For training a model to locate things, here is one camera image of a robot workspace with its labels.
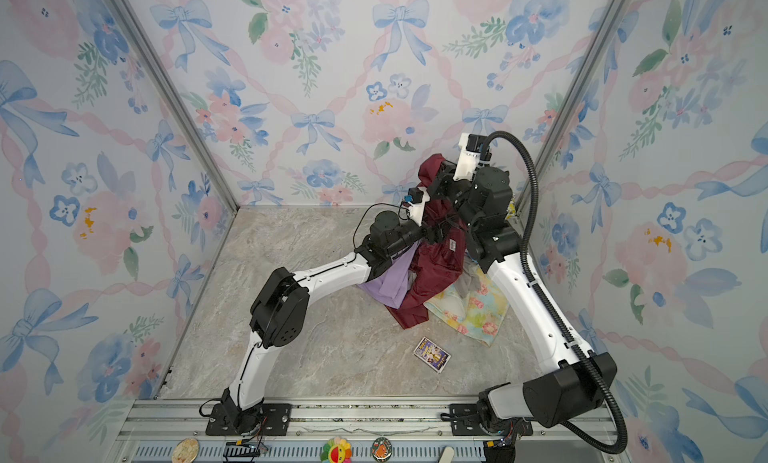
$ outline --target black cable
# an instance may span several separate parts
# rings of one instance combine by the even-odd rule
[[[565,324],[565,322],[563,322],[562,318],[560,318],[560,314],[558,314],[558,312],[554,309],[552,302],[550,302],[549,298],[547,298],[547,295],[544,294],[544,290],[541,288],[541,286],[534,282],[535,279],[533,273],[531,272],[531,268],[528,265],[528,244],[531,241],[531,233],[533,231],[533,225],[536,219],[536,212],[538,211],[538,178],[536,177],[536,170],[534,168],[533,159],[528,153],[528,150],[525,149],[523,143],[514,135],[506,131],[494,131],[485,137],[485,140],[480,146],[480,160],[488,159],[486,157],[488,154],[488,148],[490,147],[491,142],[496,138],[502,138],[503,140],[510,142],[514,146],[514,149],[520,153],[520,156],[522,156],[522,159],[525,162],[525,168],[528,170],[528,182],[531,185],[531,207],[528,210],[528,221],[525,224],[523,238],[520,244],[520,265],[523,268],[523,273],[525,277],[528,278],[528,282],[530,283],[531,288],[533,288],[538,298],[542,300],[544,307],[552,316],[555,324],[560,329],[560,333],[562,333],[563,337],[568,342],[569,347],[579,358],[579,361],[584,364],[584,367],[589,373],[592,381],[597,385],[598,388],[600,388],[600,391],[602,391],[605,404],[608,405],[610,414],[613,416],[614,423],[616,424],[616,442],[612,445],[606,445],[602,441],[598,441],[592,438],[590,435],[588,435],[586,432],[581,430],[570,421],[563,421],[562,426],[571,430],[574,434],[576,434],[576,436],[586,441],[596,449],[599,449],[603,453],[618,455],[627,448],[628,436],[627,425],[624,422],[624,417],[621,414],[621,410],[618,406],[618,403],[616,402],[616,398],[614,398],[613,394],[610,392],[608,385],[603,380],[603,377],[600,375],[598,369],[594,367],[594,364],[591,362],[591,360],[587,358],[583,351],[581,351],[581,348],[574,344],[575,340],[571,334],[571,330],[568,329],[568,326]]]
[[[464,421],[469,419],[477,419],[480,421],[480,415],[478,413],[471,413],[469,415],[456,416],[450,413],[440,413],[440,421],[450,421],[456,423],[457,421]]]
[[[403,218],[402,216],[399,215],[400,206],[392,205],[392,204],[389,204],[388,202],[375,202],[375,203],[373,203],[371,206],[368,207],[368,209],[366,209],[366,212],[364,212],[362,214],[362,218],[360,218],[360,221],[357,223],[357,226],[355,227],[355,232],[352,233],[352,249],[357,248],[357,245],[355,244],[355,236],[357,235],[357,230],[360,229],[360,225],[362,224],[362,220],[366,218],[366,215],[368,214],[370,208],[373,208],[374,206],[391,206],[392,208],[398,208],[398,215],[397,215],[398,218],[400,218],[400,219],[408,219],[408,218]]]
[[[219,402],[221,402],[221,399],[220,398],[212,398],[212,399],[206,401],[205,403],[203,403],[202,405],[200,405],[200,407],[197,409],[197,412],[200,413],[200,416],[202,416],[203,418],[209,418],[214,413],[213,410],[211,410],[211,412],[208,413],[207,415],[203,414],[203,407],[206,406],[211,401],[219,401]]]

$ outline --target sunflower badge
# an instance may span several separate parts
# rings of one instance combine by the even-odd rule
[[[322,447],[320,460],[330,463],[350,463],[352,461],[352,446],[347,440],[339,436],[330,439]]]

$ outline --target maroon cloth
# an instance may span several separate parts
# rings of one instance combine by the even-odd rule
[[[434,154],[422,163],[418,168],[418,179],[421,180],[422,186],[429,187],[432,184],[432,180],[440,170],[440,164],[445,160],[441,154]],[[435,226],[452,211],[450,203],[445,199],[429,201],[424,210],[422,224]],[[453,250],[451,240],[456,244]],[[436,245],[422,243],[418,247],[410,268],[416,273],[416,280],[399,309],[387,307],[403,329],[411,328],[429,319],[424,302],[439,294],[454,283],[458,276],[461,276],[465,250],[464,231],[456,227],[451,228],[448,237],[442,243]]]

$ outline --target vent grille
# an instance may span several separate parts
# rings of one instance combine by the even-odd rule
[[[373,440],[351,441],[352,460],[369,459],[369,451]],[[178,441],[146,441],[139,444],[132,461],[135,463],[167,463]],[[255,458],[255,461],[271,463],[298,463],[304,461],[320,461],[320,453],[324,441],[264,441],[270,449],[268,453]],[[445,441],[394,441],[392,443],[392,463],[422,463],[437,462],[442,450],[452,446],[456,451],[453,458],[456,462],[485,461],[482,443],[479,441],[455,441],[447,445]],[[223,441],[201,441],[200,453],[195,463],[220,463],[226,457],[232,463],[251,461],[250,457],[238,458],[249,451],[247,448],[224,446]]]

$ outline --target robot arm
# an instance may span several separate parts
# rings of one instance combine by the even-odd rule
[[[527,252],[524,268],[522,239],[505,219],[512,199],[509,174],[482,161],[482,156],[488,156],[482,154],[481,146],[488,143],[487,138],[481,142],[482,138],[462,135],[458,163],[444,161],[429,188],[408,191],[410,219],[400,222],[394,212],[381,212],[370,235],[346,257],[311,270],[290,273],[279,268],[272,273],[251,307],[253,332],[243,364],[221,399],[228,420],[239,433],[247,434],[260,422],[266,380],[280,348],[301,331],[308,305],[345,286],[378,278],[394,258],[420,239],[442,241],[450,222],[422,223],[430,199],[452,203],[466,225],[470,256],[502,290],[520,318],[543,373],[522,385],[507,383],[483,391],[478,401],[483,426],[494,429],[500,422],[531,417],[546,428],[569,425],[567,420],[603,404],[616,364],[608,353],[596,355],[589,343],[571,333],[572,328],[565,328],[567,320],[536,272],[530,270],[533,261]],[[599,388],[596,379],[606,385]]]

